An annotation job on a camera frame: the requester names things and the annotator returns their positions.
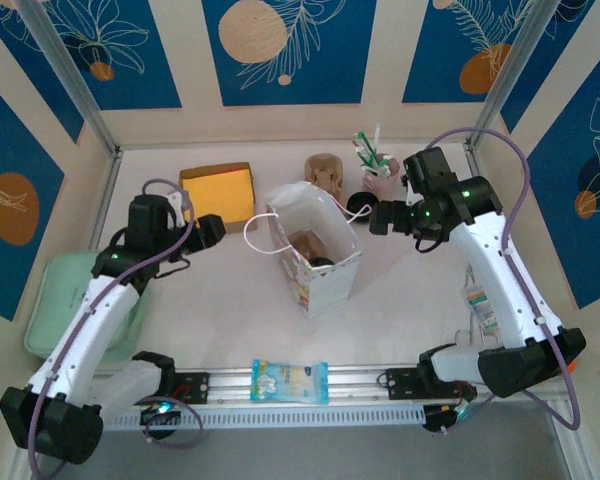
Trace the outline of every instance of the pink cup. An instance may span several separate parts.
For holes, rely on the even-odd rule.
[[[384,160],[388,155],[386,153],[377,153],[378,157]],[[364,172],[362,177],[362,190],[364,192],[371,192],[378,200],[393,200],[393,192],[396,186],[396,180],[400,173],[400,164],[395,158],[389,159],[389,171],[391,176],[382,178],[374,175],[371,172]]]

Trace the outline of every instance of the light green tray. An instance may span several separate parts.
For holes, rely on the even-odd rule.
[[[51,354],[80,307],[97,256],[98,252],[70,252],[49,262],[24,337],[27,351],[45,359]],[[149,296],[147,288],[113,334],[102,362],[131,358]]]

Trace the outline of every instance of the white table surface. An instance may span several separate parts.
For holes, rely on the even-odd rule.
[[[392,142],[380,150],[402,165],[423,144]],[[443,145],[452,170],[467,178],[463,147]],[[200,144],[127,150],[108,211],[101,247],[127,223],[129,202],[150,178],[177,181],[180,170],[248,161],[257,212],[269,189],[304,178],[304,161],[316,153],[340,156],[345,196],[360,190],[362,172],[345,141]],[[160,192],[156,186],[152,192]],[[405,199],[397,182],[396,199]],[[414,240],[390,233],[376,237],[354,225],[364,245],[349,301],[312,320],[295,303],[276,258],[254,252],[240,234],[189,257],[184,272],[153,281],[152,299],[137,350],[169,355],[178,368],[249,367],[254,358],[331,365],[415,363],[425,350],[453,341],[468,325],[462,299],[467,260],[451,243],[426,255]],[[253,243],[272,247],[266,219],[251,232]],[[171,265],[164,265],[163,270]]]

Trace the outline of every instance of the white paper bag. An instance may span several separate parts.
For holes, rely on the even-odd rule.
[[[362,255],[358,236],[349,225],[353,218],[347,222],[333,197],[308,182],[275,188],[265,195],[265,204],[267,213],[260,216],[269,217],[276,250],[256,250],[278,254],[306,315],[312,318],[346,302]],[[288,237],[302,231],[318,237],[334,265],[312,267],[291,245]]]

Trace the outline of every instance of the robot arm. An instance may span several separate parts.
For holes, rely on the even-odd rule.
[[[485,288],[502,341],[496,348],[449,344],[425,352],[418,365],[421,380],[425,385],[479,383],[497,396],[508,397],[557,375],[560,368],[540,322],[548,327],[567,363],[584,349],[584,336],[578,328],[562,326],[540,295],[511,240],[507,251],[502,251],[505,217],[489,182],[482,177],[459,181],[439,148],[419,152],[404,164],[404,180],[424,198],[413,206],[381,202],[371,214],[371,232],[385,235],[388,224],[393,223],[394,231],[416,238],[416,248],[422,253],[454,241]],[[433,247],[420,250],[423,240],[433,241]],[[541,317],[532,311],[505,253],[520,272]]]
[[[142,194],[134,198],[129,207],[128,226],[117,232],[98,255],[83,302],[58,345],[24,389],[9,387],[0,400],[0,409],[18,447],[28,446],[34,405],[49,378],[53,382],[42,400],[35,450],[71,463],[86,461],[98,445],[103,426],[129,406],[148,395],[162,395],[172,390],[173,359],[148,352],[134,356],[124,370],[97,388],[90,386],[120,323],[149,281],[165,276],[159,274],[158,263],[147,263],[147,260],[181,241],[187,227],[179,194],[169,194],[166,198]],[[118,245],[123,234],[124,243]],[[184,243],[166,260],[184,261],[188,266],[183,255],[212,247],[224,234],[220,217],[201,217],[197,225],[191,226]],[[103,294],[116,277],[134,266],[139,268],[111,288],[95,310],[90,311],[94,299]],[[86,322],[83,321],[85,313],[89,314]],[[77,329],[80,322],[83,322],[82,327]],[[54,372],[53,365],[61,352],[66,355]]]

